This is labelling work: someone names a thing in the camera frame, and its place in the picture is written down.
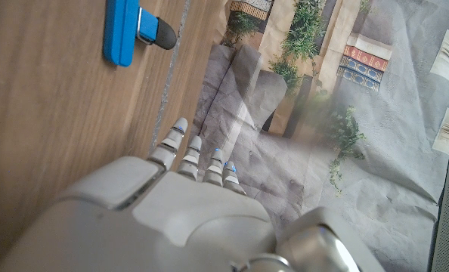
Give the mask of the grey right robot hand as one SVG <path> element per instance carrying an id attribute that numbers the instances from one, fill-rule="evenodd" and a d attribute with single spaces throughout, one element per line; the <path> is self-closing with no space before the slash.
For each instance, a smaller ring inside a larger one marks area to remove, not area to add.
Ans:
<path id="1" fill-rule="evenodd" d="M 318 207 L 277 234 L 220 150 L 198 172 L 180 118 L 146 158 L 119 158 L 80 179 L 31 224 L 0 271 L 380 271 L 338 215 Z"/>

